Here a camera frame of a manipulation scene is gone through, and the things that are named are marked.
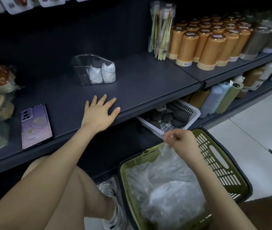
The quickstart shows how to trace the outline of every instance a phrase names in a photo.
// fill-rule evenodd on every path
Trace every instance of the white plastic basket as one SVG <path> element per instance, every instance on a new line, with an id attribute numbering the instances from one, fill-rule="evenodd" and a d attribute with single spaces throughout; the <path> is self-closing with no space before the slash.
<path id="1" fill-rule="evenodd" d="M 161 112 L 162 115 L 168 112 L 173 112 L 174 110 L 182 110 L 188 113 L 189 115 L 189 121 L 185 127 L 181 127 L 181 129 L 188 129 L 200 116 L 200 110 L 198 108 L 195 108 L 194 106 L 190 105 L 189 103 L 177 99 L 170 103 L 166 104 L 167 109 Z M 170 122 L 160 122 L 161 129 L 158 129 L 157 127 L 154 127 L 152 124 L 144 120 L 142 117 L 137 116 L 136 117 L 143 126 L 148 128 L 150 131 L 152 131 L 155 135 L 157 135 L 159 138 L 163 138 L 163 134 L 167 131 L 177 129 L 177 127 L 172 126 Z"/>

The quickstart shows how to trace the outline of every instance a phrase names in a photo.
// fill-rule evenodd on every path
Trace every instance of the clear plastic bag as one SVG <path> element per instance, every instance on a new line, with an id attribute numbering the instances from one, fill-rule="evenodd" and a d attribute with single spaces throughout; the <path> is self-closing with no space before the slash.
<path id="1" fill-rule="evenodd" d="M 142 215 L 159 230 L 180 227 L 204 212 L 205 198 L 186 163 L 172 148 L 163 144 L 161 154 L 126 170 L 131 193 Z"/>

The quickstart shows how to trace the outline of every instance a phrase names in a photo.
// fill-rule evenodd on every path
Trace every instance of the tile floor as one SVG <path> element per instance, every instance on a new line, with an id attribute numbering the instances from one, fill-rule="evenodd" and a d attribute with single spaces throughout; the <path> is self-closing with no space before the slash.
<path id="1" fill-rule="evenodd" d="M 272 95 L 209 129 L 232 154 L 253 185 L 250 200 L 272 195 Z M 86 230 L 103 230 L 99 219 L 85 218 Z M 129 224 L 127 230 L 133 230 Z"/>

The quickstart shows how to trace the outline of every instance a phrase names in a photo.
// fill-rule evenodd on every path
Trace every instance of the acrylic organizer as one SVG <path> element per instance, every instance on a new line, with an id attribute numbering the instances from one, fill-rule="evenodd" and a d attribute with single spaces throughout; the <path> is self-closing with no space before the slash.
<path id="1" fill-rule="evenodd" d="M 116 81 L 115 63 L 93 54 L 74 56 L 71 60 L 74 72 L 82 85 L 108 84 Z"/>

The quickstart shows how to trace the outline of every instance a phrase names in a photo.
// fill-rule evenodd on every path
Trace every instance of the green shopping basket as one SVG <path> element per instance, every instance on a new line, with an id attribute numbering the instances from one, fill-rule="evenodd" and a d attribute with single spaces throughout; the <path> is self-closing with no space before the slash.
<path id="1" fill-rule="evenodd" d="M 253 192 L 252 185 L 241 171 L 237 162 L 222 144 L 220 144 L 207 130 L 196 128 L 192 130 L 195 135 L 204 160 L 219 178 L 230 196 L 237 202 L 247 200 Z M 153 162 L 160 154 L 158 144 L 136 157 L 128 158 L 120 163 L 118 167 L 118 178 L 122 193 L 123 205 L 126 215 L 135 230 L 155 230 L 155 225 L 146 220 L 138 207 L 136 199 L 129 190 L 125 170 L 145 162 Z M 211 214 L 204 213 L 192 221 L 185 223 L 178 230 L 202 229 L 212 221 Z"/>

